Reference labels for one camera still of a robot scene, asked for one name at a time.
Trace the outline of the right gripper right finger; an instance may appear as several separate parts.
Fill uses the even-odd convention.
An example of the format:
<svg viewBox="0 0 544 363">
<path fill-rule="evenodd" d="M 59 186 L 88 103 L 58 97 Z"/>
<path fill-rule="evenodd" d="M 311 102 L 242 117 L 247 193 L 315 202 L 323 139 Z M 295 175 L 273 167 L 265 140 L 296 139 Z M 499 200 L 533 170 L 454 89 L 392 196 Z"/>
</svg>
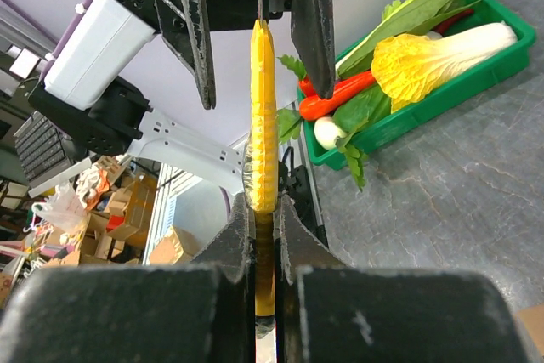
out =
<svg viewBox="0 0 544 363">
<path fill-rule="evenodd" d="M 300 221 L 275 211 L 280 362 L 540 362 L 495 284 L 446 269 L 355 268 Z"/>
</svg>

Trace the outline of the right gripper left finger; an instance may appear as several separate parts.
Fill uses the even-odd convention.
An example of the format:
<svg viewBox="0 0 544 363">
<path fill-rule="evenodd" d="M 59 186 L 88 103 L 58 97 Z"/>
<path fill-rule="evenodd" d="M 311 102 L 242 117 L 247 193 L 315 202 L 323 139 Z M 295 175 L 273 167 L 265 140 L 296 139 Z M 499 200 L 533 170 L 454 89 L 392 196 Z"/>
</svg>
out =
<svg viewBox="0 0 544 363">
<path fill-rule="evenodd" d="M 3 312 L 2 361 L 255 361 L 252 222 L 238 195 L 191 262 L 40 269 Z"/>
</svg>

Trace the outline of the yellow utility knife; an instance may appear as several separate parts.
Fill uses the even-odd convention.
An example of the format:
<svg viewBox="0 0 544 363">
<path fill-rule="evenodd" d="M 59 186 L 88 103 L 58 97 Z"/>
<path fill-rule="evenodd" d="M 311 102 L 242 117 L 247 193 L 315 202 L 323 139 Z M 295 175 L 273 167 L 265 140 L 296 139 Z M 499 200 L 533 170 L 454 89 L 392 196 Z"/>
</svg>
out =
<svg viewBox="0 0 544 363">
<path fill-rule="evenodd" d="M 274 211 L 278 197 L 278 126 L 273 37 L 256 20 L 251 38 L 251 127 L 246 145 L 246 202 L 255 221 L 255 333 L 263 338 L 275 327 Z"/>
</svg>

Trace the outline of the brown cardboard box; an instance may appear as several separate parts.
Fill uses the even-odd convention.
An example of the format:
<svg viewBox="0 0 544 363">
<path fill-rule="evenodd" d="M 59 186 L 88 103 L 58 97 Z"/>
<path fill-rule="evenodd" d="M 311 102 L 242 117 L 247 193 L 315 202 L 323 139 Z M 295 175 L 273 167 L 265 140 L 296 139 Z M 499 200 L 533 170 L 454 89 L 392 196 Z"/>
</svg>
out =
<svg viewBox="0 0 544 363">
<path fill-rule="evenodd" d="M 521 309 L 517 314 L 523 334 L 528 337 L 531 349 L 543 357 L 543 304 Z"/>
</svg>

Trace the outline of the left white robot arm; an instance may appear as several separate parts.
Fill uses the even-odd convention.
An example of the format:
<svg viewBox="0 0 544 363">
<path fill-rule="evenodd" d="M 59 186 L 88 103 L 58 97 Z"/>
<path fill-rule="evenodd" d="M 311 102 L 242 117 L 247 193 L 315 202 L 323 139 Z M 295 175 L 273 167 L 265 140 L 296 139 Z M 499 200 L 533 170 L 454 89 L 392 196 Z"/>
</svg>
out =
<svg viewBox="0 0 544 363">
<path fill-rule="evenodd" d="M 92 152 L 163 162 L 232 193 L 243 156 L 168 118 L 121 70 L 154 37 L 195 78 L 205 109 L 216 105 L 211 35 L 291 14 L 291 38 L 316 93 L 336 81 L 332 0 L 86 0 L 29 95 L 30 104 Z"/>
</svg>

